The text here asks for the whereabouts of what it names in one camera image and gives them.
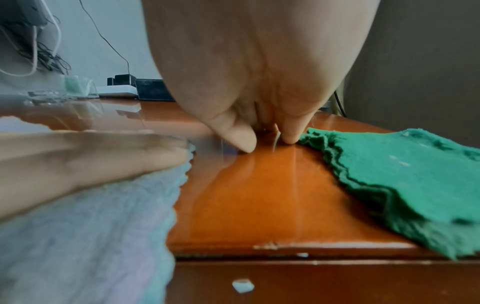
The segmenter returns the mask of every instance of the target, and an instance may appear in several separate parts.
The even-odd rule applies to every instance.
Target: fluffy towel
[[[325,161],[392,230],[450,258],[480,250],[480,150],[421,129],[389,134],[309,129]]]
[[[165,242],[190,167],[85,190],[2,223],[0,303],[162,303],[175,265]]]

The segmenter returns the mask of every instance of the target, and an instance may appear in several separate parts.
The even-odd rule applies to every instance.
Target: hand
[[[178,166],[186,140],[156,134],[0,133],[0,218],[68,193]]]
[[[142,0],[178,104],[238,148],[295,143],[353,65],[380,0]]]

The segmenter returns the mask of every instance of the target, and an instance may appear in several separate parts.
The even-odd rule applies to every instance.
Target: green felt fabric
[[[309,129],[347,191],[392,230],[450,258],[480,250],[480,150],[421,129],[389,134]]]

